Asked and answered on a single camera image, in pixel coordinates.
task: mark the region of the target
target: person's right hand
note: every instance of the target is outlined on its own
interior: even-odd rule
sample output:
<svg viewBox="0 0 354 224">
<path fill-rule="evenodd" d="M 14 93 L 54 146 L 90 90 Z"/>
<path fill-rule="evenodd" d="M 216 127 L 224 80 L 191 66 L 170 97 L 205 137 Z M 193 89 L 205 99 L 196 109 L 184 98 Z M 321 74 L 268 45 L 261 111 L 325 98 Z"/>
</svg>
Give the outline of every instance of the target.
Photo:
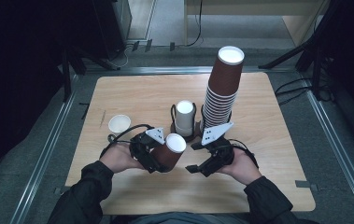
<svg viewBox="0 0 354 224">
<path fill-rule="evenodd" d="M 234 160 L 232 164 L 223 166 L 217 172 L 230 175 L 244 185 L 248 185 L 262 176 L 251 158 L 238 148 L 234 148 Z"/>
</svg>

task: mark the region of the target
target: person's hand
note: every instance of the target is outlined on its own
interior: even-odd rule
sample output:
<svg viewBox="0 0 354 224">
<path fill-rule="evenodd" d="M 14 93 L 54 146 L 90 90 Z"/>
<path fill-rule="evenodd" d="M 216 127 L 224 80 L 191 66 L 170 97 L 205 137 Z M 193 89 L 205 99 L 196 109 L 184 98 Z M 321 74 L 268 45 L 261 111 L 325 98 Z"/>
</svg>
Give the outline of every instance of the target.
<svg viewBox="0 0 354 224">
<path fill-rule="evenodd" d="M 218 173 L 230 175 L 244 185 L 248 185 L 262 176 L 251 158 L 238 148 L 234 148 L 234 160 L 232 164 L 218 169 Z"/>
<path fill-rule="evenodd" d="M 130 168 L 144 169 L 139 161 L 131 157 L 129 145 L 125 143 L 118 143 L 112 146 L 101 157 L 100 161 L 113 171 L 114 174 Z"/>
</svg>

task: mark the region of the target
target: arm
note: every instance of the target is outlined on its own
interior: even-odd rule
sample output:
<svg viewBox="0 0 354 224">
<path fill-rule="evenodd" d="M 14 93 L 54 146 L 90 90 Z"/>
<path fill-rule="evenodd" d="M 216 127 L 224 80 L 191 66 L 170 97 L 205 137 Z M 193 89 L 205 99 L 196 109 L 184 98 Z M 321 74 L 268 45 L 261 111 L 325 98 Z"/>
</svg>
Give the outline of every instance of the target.
<svg viewBox="0 0 354 224">
<path fill-rule="evenodd" d="M 262 176 L 252 160 L 239 149 L 234 149 L 232 164 L 218 172 L 230 175 L 246 185 L 252 223 L 299 223 L 290 211 L 292 204 L 285 195 L 266 177 Z"/>
<path fill-rule="evenodd" d="M 126 144 L 117 144 L 95 163 L 81 171 L 81 179 L 65 192 L 55 205 L 48 223 L 99 223 L 100 202 L 112 190 L 112 176 L 142 165 L 131 157 Z"/>
</svg>

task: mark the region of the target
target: table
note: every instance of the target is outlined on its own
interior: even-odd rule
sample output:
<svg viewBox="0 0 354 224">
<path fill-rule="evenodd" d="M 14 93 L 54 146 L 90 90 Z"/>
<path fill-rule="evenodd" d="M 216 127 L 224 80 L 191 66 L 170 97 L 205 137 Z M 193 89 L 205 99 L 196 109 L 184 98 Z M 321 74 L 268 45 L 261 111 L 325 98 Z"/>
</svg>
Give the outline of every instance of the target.
<svg viewBox="0 0 354 224">
<path fill-rule="evenodd" d="M 80 170 L 98 160 L 107 145 L 107 124 L 113 116 L 128 115 L 132 125 L 164 127 L 166 136 L 172 122 L 171 105 L 190 100 L 201 107 L 208 78 L 209 74 L 99 78 L 65 185 L 77 183 Z M 200 113 L 196 120 L 201 120 Z M 295 180 L 306 178 L 265 73 L 242 74 L 232 121 L 234 126 L 225 137 L 244 142 L 255 153 L 262 174 L 286 194 L 294 211 L 313 210 L 315 202 L 310 189 L 295 185 Z M 143 131 L 145 128 L 137 129 L 126 139 Z M 170 173 L 149 174 L 132 169 L 114 175 L 112 193 L 101 203 L 104 214 L 247 212 L 245 186 L 227 175 L 204 177 L 188 173 L 185 166 L 201 164 L 210 155 L 205 149 L 193 151 L 190 144 Z"/>
<path fill-rule="evenodd" d="M 202 15 L 283 16 L 296 46 L 314 27 L 329 0 L 205 0 Z M 199 15 L 199 0 L 184 0 L 184 40 L 188 44 L 188 15 Z"/>
</svg>

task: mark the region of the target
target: brown paper cup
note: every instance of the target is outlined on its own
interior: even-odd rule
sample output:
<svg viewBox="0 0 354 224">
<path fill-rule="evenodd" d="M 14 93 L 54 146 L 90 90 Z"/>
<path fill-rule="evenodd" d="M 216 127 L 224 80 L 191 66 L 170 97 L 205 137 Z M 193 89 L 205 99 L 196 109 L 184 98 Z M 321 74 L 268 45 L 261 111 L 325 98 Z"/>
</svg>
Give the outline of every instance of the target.
<svg viewBox="0 0 354 224">
<path fill-rule="evenodd" d="M 185 148 L 185 139 L 177 133 L 170 133 L 165 138 L 165 144 L 155 147 L 150 154 L 164 167 L 161 173 L 167 173 L 174 169 Z"/>
<path fill-rule="evenodd" d="M 237 92 L 243 69 L 244 52 L 227 46 L 219 50 L 208 80 L 208 87 L 216 94 L 230 96 Z"/>
</svg>

